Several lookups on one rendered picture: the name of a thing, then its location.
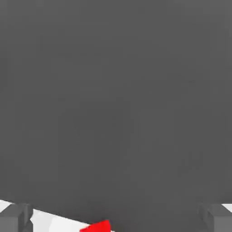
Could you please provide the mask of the small red cube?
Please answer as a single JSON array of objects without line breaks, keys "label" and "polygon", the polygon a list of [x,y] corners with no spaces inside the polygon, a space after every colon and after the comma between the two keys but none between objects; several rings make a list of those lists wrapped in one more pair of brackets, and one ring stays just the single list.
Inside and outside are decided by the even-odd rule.
[{"label": "small red cube", "polygon": [[82,228],[79,232],[111,232],[111,224],[109,220],[104,220]]}]

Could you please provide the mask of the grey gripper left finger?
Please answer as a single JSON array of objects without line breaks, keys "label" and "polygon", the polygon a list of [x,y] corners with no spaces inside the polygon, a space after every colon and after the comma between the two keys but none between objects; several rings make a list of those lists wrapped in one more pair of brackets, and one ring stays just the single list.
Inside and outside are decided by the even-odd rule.
[{"label": "grey gripper left finger", "polygon": [[0,200],[0,232],[34,232],[33,207]]}]

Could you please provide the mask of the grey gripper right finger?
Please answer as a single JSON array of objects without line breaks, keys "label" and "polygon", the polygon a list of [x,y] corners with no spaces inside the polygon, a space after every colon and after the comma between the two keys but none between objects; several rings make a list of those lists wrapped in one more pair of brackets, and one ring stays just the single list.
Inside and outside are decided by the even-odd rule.
[{"label": "grey gripper right finger", "polygon": [[201,203],[198,215],[203,222],[199,232],[232,232],[232,204]]}]

